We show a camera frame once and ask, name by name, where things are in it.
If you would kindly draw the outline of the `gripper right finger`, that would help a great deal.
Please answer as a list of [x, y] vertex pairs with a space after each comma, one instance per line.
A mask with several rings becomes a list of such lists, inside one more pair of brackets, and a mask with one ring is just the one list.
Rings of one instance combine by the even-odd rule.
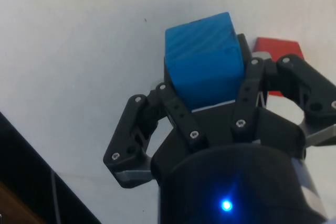
[[[238, 42], [245, 67], [232, 119], [238, 140], [265, 135], [277, 143], [335, 144], [335, 85], [297, 55], [277, 61], [254, 58], [244, 34]], [[304, 112], [303, 122], [296, 125], [265, 109], [269, 91], [294, 102]]]

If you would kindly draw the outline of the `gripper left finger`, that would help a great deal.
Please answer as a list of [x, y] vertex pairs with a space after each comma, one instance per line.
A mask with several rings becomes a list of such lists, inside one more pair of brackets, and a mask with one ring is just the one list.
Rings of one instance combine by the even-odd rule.
[[[173, 129], [149, 157], [146, 151], [151, 136], [163, 118], [168, 118]], [[179, 163], [208, 147], [205, 131], [177, 95], [168, 67], [164, 66], [163, 82], [149, 95], [136, 94], [127, 101], [103, 162], [123, 188], [153, 179], [161, 185]]]

